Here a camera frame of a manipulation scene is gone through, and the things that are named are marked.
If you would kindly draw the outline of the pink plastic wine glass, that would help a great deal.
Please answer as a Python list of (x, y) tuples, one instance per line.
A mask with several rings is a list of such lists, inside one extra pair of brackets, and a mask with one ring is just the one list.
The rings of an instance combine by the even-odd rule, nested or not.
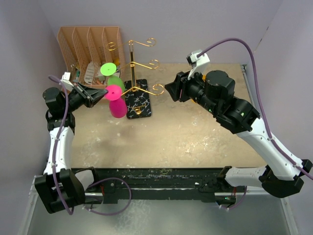
[(122, 118), (127, 113), (126, 102), (122, 98), (122, 90), (118, 85), (109, 85), (105, 99), (109, 101), (109, 109), (114, 118)]

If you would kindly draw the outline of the green plastic wine glass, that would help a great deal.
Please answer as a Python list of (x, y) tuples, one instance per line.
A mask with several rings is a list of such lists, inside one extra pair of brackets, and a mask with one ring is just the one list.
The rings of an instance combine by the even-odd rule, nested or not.
[(105, 63), (100, 67), (100, 72), (103, 76), (107, 77), (107, 86), (117, 85), (121, 88), (122, 92), (125, 91), (125, 85), (122, 79), (116, 75), (117, 66), (114, 63)]

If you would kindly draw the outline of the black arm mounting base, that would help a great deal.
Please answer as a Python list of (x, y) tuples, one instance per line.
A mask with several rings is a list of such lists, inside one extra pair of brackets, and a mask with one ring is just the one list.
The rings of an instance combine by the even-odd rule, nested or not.
[(233, 204), (244, 186), (232, 187), (222, 180), (222, 168), (98, 168), (101, 183), (86, 196), (118, 200), (199, 200)]

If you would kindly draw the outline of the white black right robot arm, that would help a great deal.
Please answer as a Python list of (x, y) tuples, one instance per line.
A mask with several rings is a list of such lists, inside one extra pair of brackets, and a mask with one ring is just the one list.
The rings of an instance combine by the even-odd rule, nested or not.
[(230, 191), (233, 187), (263, 188), (277, 198), (285, 198), (301, 191), (301, 176), (310, 172), (313, 164), (288, 151), (280, 141), (272, 143), (274, 135), (266, 133), (264, 120), (253, 105), (234, 95), (235, 81), (221, 70), (207, 75), (177, 73), (165, 89), (173, 101), (193, 100), (213, 115), (221, 127), (248, 143), (267, 163), (266, 166), (237, 168), (226, 166), (217, 180), (218, 188)]

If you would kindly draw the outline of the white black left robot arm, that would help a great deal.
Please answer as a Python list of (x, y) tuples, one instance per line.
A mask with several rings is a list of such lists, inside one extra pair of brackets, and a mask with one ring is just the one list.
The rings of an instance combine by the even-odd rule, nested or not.
[(85, 202), (85, 191), (99, 190), (101, 181), (93, 167), (74, 173), (71, 170), (71, 146), (75, 134), (73, 112), (82, 105), (91, 108), (108, 91), (82, 84), (74, 85), (69, 94), (56, 87), (43, 92), (48, 107), (45, 118), (50, 135), (50, 150), (42, 176), (34, 186), (48, 213), (69, 210)]

